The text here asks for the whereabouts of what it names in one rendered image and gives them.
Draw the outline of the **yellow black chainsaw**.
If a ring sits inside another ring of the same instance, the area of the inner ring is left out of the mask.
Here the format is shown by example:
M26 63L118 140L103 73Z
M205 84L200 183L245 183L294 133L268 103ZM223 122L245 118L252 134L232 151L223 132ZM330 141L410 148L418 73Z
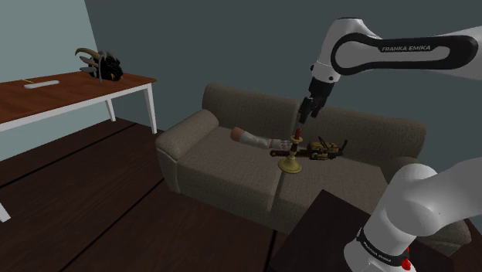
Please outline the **yellow black chainsaw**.
M293 146L290 150L271 150L270 156L272 157L287 157L293 155L295 158L309 158L310 160L332 160L338 156L343 155L347 140L341 147L338 147L335 143L326 143L322 138L318 138L318 141L309 141L306 149L294 150L302 141L302 137L298 139L292 138Z

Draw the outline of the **severed forearm figure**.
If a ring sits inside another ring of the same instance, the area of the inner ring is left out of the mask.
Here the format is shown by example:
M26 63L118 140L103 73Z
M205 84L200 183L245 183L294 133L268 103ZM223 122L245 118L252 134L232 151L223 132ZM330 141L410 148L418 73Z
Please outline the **severed forearm figure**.
M239 127L234 127L230 132L230 138L244 145L262 149L290 150L292 142L280 139L262 138L244 131Z

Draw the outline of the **brown fabric sofa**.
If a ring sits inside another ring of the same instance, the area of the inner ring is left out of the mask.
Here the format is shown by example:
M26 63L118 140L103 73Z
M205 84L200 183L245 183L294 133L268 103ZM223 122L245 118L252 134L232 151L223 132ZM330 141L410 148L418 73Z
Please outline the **brown fabric sofa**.
M285 174L266 149L231 139L233 128L287 140L295 132L297 101L228 87L206 86L202 108L156 140L170 190L237 216L290 233L321 191L371 213L394 173L415 162L426 139L423 123L325 107L302 127L304 142L344 147L326 161L301 158Z

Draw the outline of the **black horned creature figure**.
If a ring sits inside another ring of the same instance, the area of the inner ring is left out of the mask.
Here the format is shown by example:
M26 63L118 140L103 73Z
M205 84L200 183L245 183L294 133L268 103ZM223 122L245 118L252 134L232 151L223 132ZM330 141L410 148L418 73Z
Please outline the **black horned creature figure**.
M86 64L80 67L80 70L97 78L100 83L103 80L119 81L123 79L124 71L121 68L120 60L111 52L100 50L96 52L88 48L76 49L74 55L78 53L86 53L90 57L80 56L80 59Z

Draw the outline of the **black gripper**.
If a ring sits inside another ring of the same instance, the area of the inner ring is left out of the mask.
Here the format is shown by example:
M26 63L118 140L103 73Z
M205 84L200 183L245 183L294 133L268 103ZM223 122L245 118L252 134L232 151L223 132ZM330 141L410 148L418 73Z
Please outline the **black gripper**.
M310 97L304 98L298 111L300 115L298 122L300 124L305 124L308 116L316 118L319 110L326 104L333 87L334 83L326 83L316 79L315 77L311 79L311 83L308 88L311 95Z

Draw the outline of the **brown table with white legs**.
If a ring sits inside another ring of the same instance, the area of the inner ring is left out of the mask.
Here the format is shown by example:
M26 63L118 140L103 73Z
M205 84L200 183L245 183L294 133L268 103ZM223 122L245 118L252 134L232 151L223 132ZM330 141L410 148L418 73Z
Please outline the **brown table with white legs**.
M59 84L24 88L29 82L49 80L58 80ZM83 72L72 72L0 83L0 132L98 103L106 104L110 119L115 121L112 100L142 91L151 130L155 134L157 127L152 93L155 81L154 78L125 73L122 80L99 83Z

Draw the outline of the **brass candlestick with red candle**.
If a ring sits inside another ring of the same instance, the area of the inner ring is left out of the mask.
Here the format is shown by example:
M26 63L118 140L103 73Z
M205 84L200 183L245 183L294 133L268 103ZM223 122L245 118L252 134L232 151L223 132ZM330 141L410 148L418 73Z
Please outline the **brass candlestick with red candle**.
M300 133L301 128L298 127L294 135L290 137L292 146L290 148L288 156L278 161L278 167L282 172L288 174L297 174L301 171L301 165L296 159L297 146L303 141Z

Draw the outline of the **white flat remote control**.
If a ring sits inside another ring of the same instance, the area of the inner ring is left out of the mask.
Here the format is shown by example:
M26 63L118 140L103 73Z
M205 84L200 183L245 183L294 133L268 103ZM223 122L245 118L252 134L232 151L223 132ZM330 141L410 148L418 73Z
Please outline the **white flat remote control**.
M28 84L26 84L24 86L24 88L26 88L26 89L36 89L36 88L47 87L47 86L52 86L52 85L56 85L56 84L59 84L58 80L49 80L49 81L43 81L43 82L38 82L38 83L29 82Z

